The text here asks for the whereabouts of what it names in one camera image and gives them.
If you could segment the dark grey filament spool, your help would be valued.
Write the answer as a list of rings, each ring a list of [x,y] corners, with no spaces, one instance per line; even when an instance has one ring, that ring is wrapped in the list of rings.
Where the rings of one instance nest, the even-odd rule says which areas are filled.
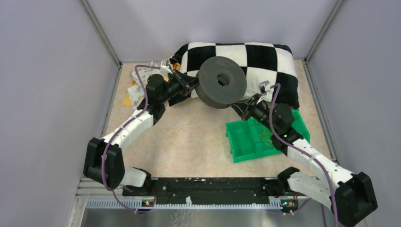
[[[204,61],[196,78],[198,98],[215,109],[229,108],[244,97],[247,89],[244,71],[227,57],[215,56]]]

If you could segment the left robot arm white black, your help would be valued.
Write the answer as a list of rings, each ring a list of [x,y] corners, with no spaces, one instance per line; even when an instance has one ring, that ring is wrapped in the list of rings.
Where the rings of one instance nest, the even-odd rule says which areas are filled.
[[[83,174],[101,183],[107,190],[132,186],[139,195],[150,193],[151,174],[143,169],[124,165],[123,152],[147,129],[154,126],[166,111],[166,103],[174,105],[199,85],[199,79],[180,72],[170,73],[168,81],[160,74],[148,77],[145,98],[134,113],[118,128],[87,144]]]

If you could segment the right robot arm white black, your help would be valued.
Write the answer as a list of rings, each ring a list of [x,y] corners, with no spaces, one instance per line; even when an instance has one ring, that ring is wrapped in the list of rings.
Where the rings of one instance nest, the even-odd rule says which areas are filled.
[[[272,104],[252,98],[230,107],[242,120],[254,118],[273,133],[271,141],[277,150],[312,172],[309,177],[294,168],[279,174],[278,191],[284,195],[299,192],[329,208],[335,226],[353,227],[377,210],[378,204],[371,178],[353,173],[316,150],[292,126],[294,116],[287,104]]]

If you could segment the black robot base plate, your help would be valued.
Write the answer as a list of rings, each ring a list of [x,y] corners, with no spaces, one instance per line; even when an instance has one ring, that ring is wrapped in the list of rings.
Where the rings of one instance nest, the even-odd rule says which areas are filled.
[[[128,186],[126,197],[150,197],[157,205],[176,205],[191,201],[194,205],[268,204],[273,198],[294,193],[277,178],[153,178],[142,188]]]

